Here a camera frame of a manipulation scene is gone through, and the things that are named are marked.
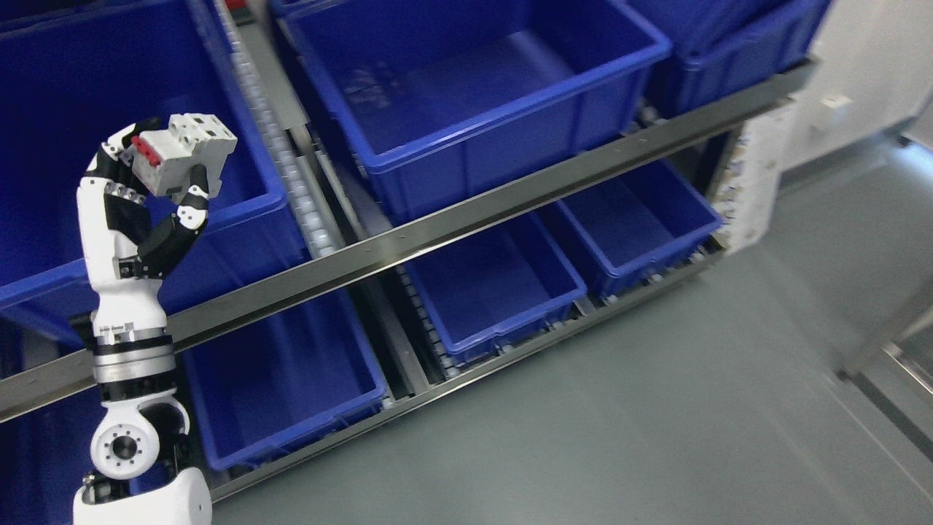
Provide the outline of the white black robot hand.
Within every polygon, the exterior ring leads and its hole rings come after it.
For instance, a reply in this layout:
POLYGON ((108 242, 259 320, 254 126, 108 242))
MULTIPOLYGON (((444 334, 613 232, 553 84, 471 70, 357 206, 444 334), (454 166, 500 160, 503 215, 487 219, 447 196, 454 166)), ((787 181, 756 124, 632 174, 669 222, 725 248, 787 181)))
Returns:
POLYGON ((150 117, 100 143, 77 187, 81 249, 98 305, 69 323, 89 350, 114 354, 172 343, 159 291, 206 229, 210 187, 206 167, 191 167, 177 209, 152 223, 149 190, 131 168, 130 149, 160 124, 150 117))

